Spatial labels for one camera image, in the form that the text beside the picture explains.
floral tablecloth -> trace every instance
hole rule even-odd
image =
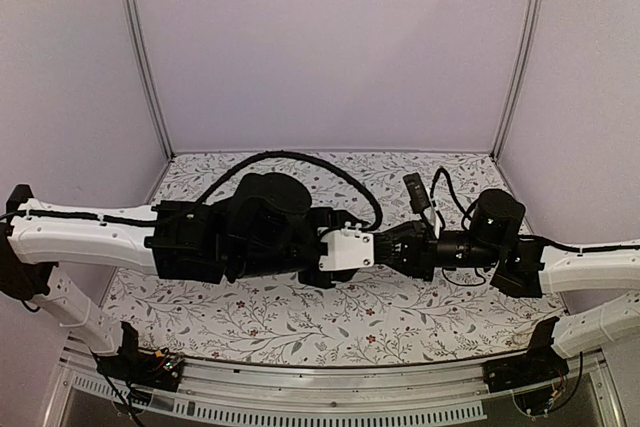
[[[218,176],[249,154],[178,156],[155,201],[193,200]],[[402,176],[420,172],[426,185],[439,166],[452,174],[468,205],[485,188],[505,188],[486,155],[423,153],[320,153],[361,180],[379,199],[383,229],[412,218]],[[350,186],[324,170],[291,160],[268,160],[247,171],[291,174],[311,191],[315,205],[373,213]],[[229,196],[240,176],[212,200]],[[440,185],[437,198],[449,225],[460,215]],[[477,284],[473,272],[449,273]],[[131,322],[147,347],[190,356],[305,366],[380,365],[465,359],[526,347],[535,324],[561,315],[559,297],[510,299],[485,284],[458,287],[438,269],[432,283],[386,267],[363,269],[333,290],[298,284],[296,275],[202,284],[160,280],[120,269],[106,311]]]

white bracket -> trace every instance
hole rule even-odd
[[[373,234],[362,232],[362,225],[351,226],[350,222],[340,230],[329,232],[322,238],[328,246],[328,254],[320,257],[318,267],[323,272],[371,267],[373,258]]]

ventilation slots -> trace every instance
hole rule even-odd
[[[103,380],[90,375],[74,373],[73,386],[109,400],[115,399],[111,387]],[[126,389],[120,389],[123,395]],[[411,427],[411,426],[446,426],[459,425],[486,419],[482,403],[468,402],[451,407],[424,409],[420,411],[398,414],[278,414],[273,412],[248,411],[248,409],[231,409],[197,400],[175,399],[173,410],[161,410],[153,407],[143,407],[150,411],[165,415],[198,420],[205,423],[225,427]]]

aluminum frame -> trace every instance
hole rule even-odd
[[[516,58],[516,64],[511,76],[511,82],[509,83],[509,90],[505,101],[505,106],[502,111],[502,117],[498,127],[498,132],[493,143],[493,149],[491,150],[491,157],[497,162],[500,161],[504,148],[507,143],[513,117],[516,112],[518,104],[518,98],[522,90],[524,78],[527,70],[527,64],[531,54],[531,48],[533,46],[533,40],[535,36],[536,26],[538,24],[538,17],[540,15],[540,6],[542,0],[528,0],[527,11],[525,15],[524,26],[522,29],[522,36],[520,38],[520,47],[518,49],[518,56]]]
[[[371,368],[298,368],[189,358],[178,392],[157,393],[149,407],[151,411],[201,422],[209,422],[209,413],[236,412],[235,419],[215,419],[216,425],[230,426],[243,425],[240,415],[266,416],[272,425],[285,425],[286,419],[289,425],[302,425],[305,418],[326,419],[327,426],[343,425],[341,422],[348,425],[348,419],[352,419],[352,426],[364,425],[362,419],[371,419],[367,425],[374,425],[373,419],[384,418],[396,419],[397,426],[420,425],[411,424],[416,415],[466,410],[490,398],[512,395],[511,391],[489,393],[482,380],[483,360]],[[571,377],[577,374],[578,364],[578,359],[569,361]],[[63,417],[61,406],[66,404],[72,388],[103,398],[113,397],[102,385],[104,381],[96,374],[95,363],[82,342],[69,340],[58,369],[61,375],[51,402],[57,407],[49,410],[45,427],[59,427]],[[584,376],[593,381],[603,425],[624,426],[602,352],[585,354]],[[125,389],[121,383],[116,384]],[[517,392],[543,385],[527,386]],[[484,412],[480,409],[475,414],[478,418]],[[274,419],[282,419],[283,423],[273,424]],[[406,424],[398,423],[405,419]]]
[[[138,65],[138,71],[140,73],[140,80],[142,81],[144,95],[147,100],[147,106],[149,107],[149,113],[151,114],[151,121],[158,136],[158,142],[160,143],[162,152],[167,159],[171,159],[174,157],[173,147],[171,145],[167,124],[162,114],[162,108],[160,107],[160,100],[151,71],[151,63],[149,62],[144,37],[142,35],[138,3],[136,0],[122,0],[122,3],[124,5],[136,64]]]

metal bar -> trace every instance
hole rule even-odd
[[[598,369],[589,375],[591,376],[593,394],[600,409],[603,426],[626,427],[627,423],[620,406],[620,399],[609,369]]]
[[[131,36],[131,43],[133,45],[136,63],[138,64],[138,71],[140,73],[140,79],[142,80],[142,87],[147,100],[147,106],[149,107],[149,113],[151,114],[153,127],[165,157],[171,159],[174,156],[173,147],[171,146],[171,139],[169,138],[169,132],[158,99],[158,92],[153,80],[151,64],[142,35],[138,5],[136,0],[122,0],[122,2],[124,4],[129,35]]]
[[[507,99],[502,111],[498,133],[494,140],[493,149],[491,151],[491,157],[496,159],[496,161],[498,162],[500,161],[502,153],[504,152],[507,137],[509,136],[509,130],[511,129],[511,124],[513,122],[513,116],[516,111],[518,98],[520,97],[520,91],[522,90],[522,84],[527,70],[527,63],[529,61],[531,47],[533,45],[533,39],[536,25],[538,23],[541,4],[542,0],[528,0],[527,3],[527,12],[524,21],[524,27],[522,30],[522,37],[520,38],[518,57],[516,59],[515,69],[513,71],[511,82],[509,84]]]
[[[176,394],[165,395],[237,409],[285,413],[389,412],[511,395],[510,392],[489,393],[482,379],[484,360],[385,367],[299,368],[187,358],[180,389]],[[78,340],[68,341],[61,361],[74,372],[95,373],[93,359]],[[585,354],[585,373],[597,369],[603,362],[599,351]],[[575,375],[578,359],[570,359],[569,365]],[[542,385],[545,383],[518,389],[518,392]]]
[[[55,366],[50,386],[51,395],[45,397],[49,402],[45,408],[42,427],[58,427],[62,424],[62,417],[71,393],[70,380],[72,377],[71,370],[60,364]]]

